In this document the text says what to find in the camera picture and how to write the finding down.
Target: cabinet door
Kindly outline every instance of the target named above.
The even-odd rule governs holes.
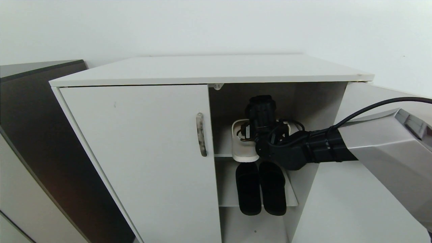
[[[207,85],[60,91],[138,238],[221,242]],[[206,157],[197,138],[199,112]]]
[[[373,103],[413,96],[366,83],[349,83],[335,124]],[[361,116],[403,108],[432,124],[432,105],[398,102]],[[359,161],[321,163],[293,243],[429,242],[426,229]]]

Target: black cable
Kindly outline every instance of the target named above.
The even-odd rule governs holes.
[[[302,136],[302,137],[299,137],[299,138],[297,138],[294,141],[291,141],[289,143],[282,144],[282,145],[275,145],[275,144],[270,143],[269,140],[267,141],[267,143],[270,146],[272,146],[272,147],[288,147],[288,146],[291,146],[292,144],[295,144],[295,143],[297,143],[297,142],[299,142],[299,141],[301,141],[301,140],[303,140],[303,139],[305,139],[307,137],[313,137],[313,136],[316,136],[316,135],[324,134],[324,133],[329,132],[329,131],[334,130],[334,129],[338,129],[342,125],[344,125],[346,122],[348,122],[349,120],[355,118],[356,116],[358,116],[358,115],[360,115],[362,113],[365,113],[365,112],[367,112],[369,110],[375,109],[375,108],[377,108],[379,106],[383,106],[383,105],[390,104],[390,103],[395,103],[395,102],[404,102],[404,101],[413,101],[413,102],[422,102],[422,103],[432,104],[432,99],[422,98],[422,97],[399,97],[399,98],[393,98],[393,99],[386,99],[386,100],[377,102],[375,104],[372,104],[370,106],[367,106],[367,107],[365,107],[365,108],[363,108],[363,109],[361,109],[359,111],[354,112],[353,114],[347,116],[342,121],[338,122],[336,125],[330,126],[330,127],[326,128],[326,129],[322,129],[322,130],[318,130],[318,131],[313,131],[310,134]]]
[[[297,125],[299,125],[302,128],[302,131],[305,130],[305,126],[301,122],[299,122],[299,121],[296,121],[296,120],[293,120],[293,119],[279,119],[279,122],[281,122],[281,124],[284,124],[283,122],[285,122],[285,121],[297,124]],[[277,125],[271,132],[269,132],[269,134],[267,136],[267,143],[270,146],[273,146],[273,147],[284,147],[284,145],[274,145],[274,144],[272,144],[270,142],[271,136],[273,135],[274,132],[276,132],[277,129],[279,129],[279,127],[280,127],[281,124]]]

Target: white wall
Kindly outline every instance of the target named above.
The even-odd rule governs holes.
[[[0,64],[304,52],[432,96],[431,23],[431,1],[0,1]]]

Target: wooden panel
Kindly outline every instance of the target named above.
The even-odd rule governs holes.
[[[374,75],[303,54],[140,57],[51,81],[51,86],[371,81]]]
[[[36,242],[84,243],[0,135],[0,209]]]
[[[60,91],[144,242],[221,242],[207,85]]]
[[[34,243],[0,212],[0,242]]]

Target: cabinet shelf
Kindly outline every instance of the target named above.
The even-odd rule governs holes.
[[[244,215],[240,208],[219,208],[223,243],[286,243],[281,216],[262,210],[258,215]]]
[[[219,158],[216,160],[216,181],[220,207],[238,207],[235,170],[239,164],[239,162],[234,161],[232,158]],[[298,206],[299,203],[297,202],[286,171],[283,168],[282,171],[285,176],[286,205],[289,207]]]

